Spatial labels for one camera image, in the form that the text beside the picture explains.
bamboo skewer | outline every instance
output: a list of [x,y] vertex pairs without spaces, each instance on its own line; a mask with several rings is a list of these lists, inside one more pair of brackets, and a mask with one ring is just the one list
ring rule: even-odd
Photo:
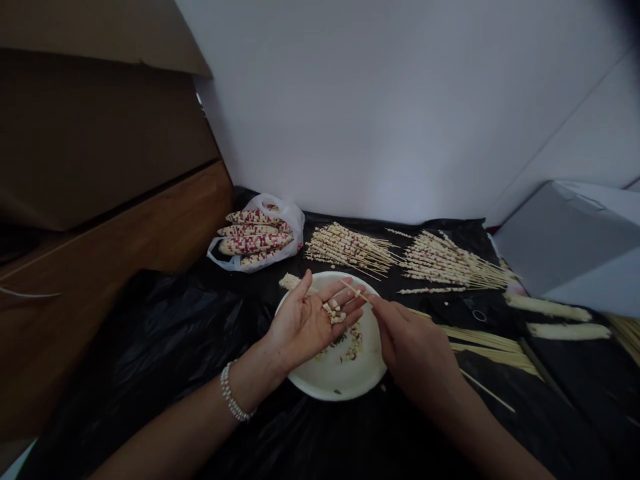
[[504,400],[502,400],[500,397],[498,397],[496,394],[494,394],[494,392],[492,392],[491,390],[489,390],[488,388],[486,388],[484,385],[482,385],[482,383],[478,382],[478,380],[476,380],[475,378],[473,378],[472,376],[470,376],[470,374],[468,374],[467,372],[465,372],[464,370],[460,369],[460,372],[462,372],[462,374],[468,378],[469,380],[471,380],[472,382],[474,382],[478,387],[480,387],[482,390],[484,390],[485,392],[487,392],[488,394],[490,394],[490,396],[492,396],[493,398],[495,398],[496,400],[498,400],[498,402],[500,402],[507,410],[509,410],[512,413],[515,413],[514,408],[512,408],[512,406],[510,406],[508,403],[506,403]]
[[356,297],[356,298],[358,298],[358,297],[362,297],[362,298],[363,298],[363,299],[364,299],[368,304],[370,304],[370,305],[371,305],[371,302],[369,301],[369,299],[368,299],[368,298],[366,298],[366,296],[365,296],[365,294],[364,294],[364,293],[362,293],[360,290],[356,290],[355,288],[353,288],[352,286],[350,286],[350,284],[348,284],[348,283],[347,283],[347,282],[345,282],[344,280],[340,279],[340,281],[341,281],[342,283],[344,283],[344,284],[345,284],[346,288],[350,289],[350,290],[355,294],[355,297]]

white bowl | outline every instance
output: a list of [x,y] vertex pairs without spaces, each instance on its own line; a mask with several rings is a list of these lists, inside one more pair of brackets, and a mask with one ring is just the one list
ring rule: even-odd
[[[335,271],[315,273],[312,286],[320,290],[346,277],[353,278],[353,287],[364,285],[367,293],[377,295],[367,282],[353,275]],[[288,296],[289,292],[280,300],[276,313]],[[387,366],[382,360],[380,331],[370,304],[366,303],[362,310],[364,314],[359,322],[363,351],[355,360],[340,363],[340,356],[344,355],[351,345],[351,337],[347,335],[346,340],[334,348],[329,348],[322,358],[312,358],[289,374],[289,380],[296,387],[318,400],[342,401],[364,395],[378,384],[387,371]]]

pearl bracelet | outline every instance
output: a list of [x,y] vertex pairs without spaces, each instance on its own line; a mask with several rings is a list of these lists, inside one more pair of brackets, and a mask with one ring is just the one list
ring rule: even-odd
[[243,412],[242,408],[240,408],[240,405],[238,405],[238,402],[236,402],[231,394],[231,387],[229,386],[229,369],[231,368],[231,364],[234,362],[235,360],[230,361],[225,369],[222,370],[222,374],[220,374],[220,386],[222,387],[222,396],[227,401],[231,414],[236,418],[236,420],[243,422],[248,421],[255,413],[255,410],[251,413]]

purple-spotted corn cob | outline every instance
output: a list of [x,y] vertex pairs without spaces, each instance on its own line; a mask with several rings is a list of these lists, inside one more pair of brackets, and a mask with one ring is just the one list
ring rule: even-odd
[[293,230],[291,230],[291,227],[289,226],[289,224],[287,222],[285,222],[284,220],[280,220],[280,223],[278,223],[275,226],[278,229],[278,232],[280,233],[292,233]]
[[232,223],[252,223],[254,225],[277,225],[280,219],[269,217],[261,210],[241,210],[227,215],[227,221]]
[[224,255],[250,255],[259,251],[284,247],[293,237],[286,233],[266,233],[247,237],[231,237],[220,242],[220,253]]
[[278,233],[278,229],[270,225],[245,223],[244,225],[231,225],[218,230],[218,235],[221,237],[246,237],[247,235],[262,235],[264,233]]
[[243,267],[246,267],[247,265],[252,265],[254,263],[258,263],[259,261],[268,259],[272,256],[274,256],[276,253],[280,252],[280,250],[282,250],[282,248],[284,247],[280,247],[280,248],[276,248],[273,250],[267,250],[264,252],[258,252],[258,253],[254,253],[252,255],[248,255],[246,257],[244,257],[241,262],[240,265],[242,265]]

hand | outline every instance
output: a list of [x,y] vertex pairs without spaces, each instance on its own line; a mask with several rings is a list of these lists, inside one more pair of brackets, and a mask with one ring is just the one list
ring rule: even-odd
[[[311,270],[307,270],[300,284],[290,292],[280,307],[265,337],[270,348],[277,352],[285,375],[327,348],[347,328],[360,320],[363,313],[361,307],[365,300],[356,299],[351,290],[336,295],[346,288],[340,281],[306,297],[312,281]],[[344,281],[351,284],[353,279],[345,278]],[[362,285],[356,289],[366,290]],[[322,308],[322,304],[332,297],[340,305],[341,311],[347,314],[344,322],[333,325]]]
[[464,411],[476,395],[460,373],[444,330],[397,302],[375,295],[369,301],[378,320],[382,358],[408,398],[433,420]]

